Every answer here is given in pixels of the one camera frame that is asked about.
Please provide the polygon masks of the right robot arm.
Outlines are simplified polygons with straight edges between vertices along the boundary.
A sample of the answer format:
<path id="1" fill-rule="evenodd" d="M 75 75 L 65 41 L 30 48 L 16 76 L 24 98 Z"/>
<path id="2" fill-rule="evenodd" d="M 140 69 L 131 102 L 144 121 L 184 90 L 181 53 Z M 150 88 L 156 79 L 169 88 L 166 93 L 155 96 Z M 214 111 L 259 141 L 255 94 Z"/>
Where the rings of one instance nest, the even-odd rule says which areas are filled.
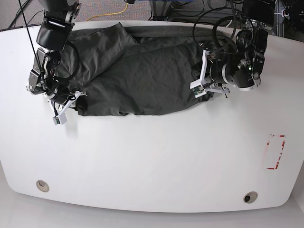
<path id="1" fill-rule="evenodd" d="M 44 17 L 36 42 L 34 64 L 30 72 L 27 90 L 33 95 L 43 94 L 54 112 L 56 125 L 67 122 L 65 110 L 76 108 L 76 101 L 85 92 L 69 89 L 70 81 L 79 70 L 80 57 L 74 44 L 68 41 L 81 3 L 77 0 L 42 0 Z M 76 54 L 76 68 L 68 77 L 58 77 L 55 70 L 61 62 L 60 52 L 65 46 Z"/>

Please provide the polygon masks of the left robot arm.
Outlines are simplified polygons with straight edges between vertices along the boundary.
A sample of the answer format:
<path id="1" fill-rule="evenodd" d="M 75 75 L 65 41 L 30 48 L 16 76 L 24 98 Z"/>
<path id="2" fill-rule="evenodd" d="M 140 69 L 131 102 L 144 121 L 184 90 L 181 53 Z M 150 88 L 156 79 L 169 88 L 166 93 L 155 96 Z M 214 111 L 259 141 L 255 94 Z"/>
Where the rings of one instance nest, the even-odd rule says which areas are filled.
<path id="1" fill-rule="evenodd" d="M 200 77 L 190 84 L 196 98 L 208 92 L 228 94 L 230 90 L 226 85 L 245 92 L 261 84 L 268 32 L 274 25 L 275 3 L 274 0 L 245 0 L 242 10 L 237 10 L 231 1 L 232 15 L 219 19 L 212 28 L 214 49 L 192 37 L 203 51 Z M 217 28 L 228 20 L 234 24 L 234 29 L 238 22 L 245 23 L 245 27 L 239 32 L 233 30 L 229 40 L 221 45 Z"/>

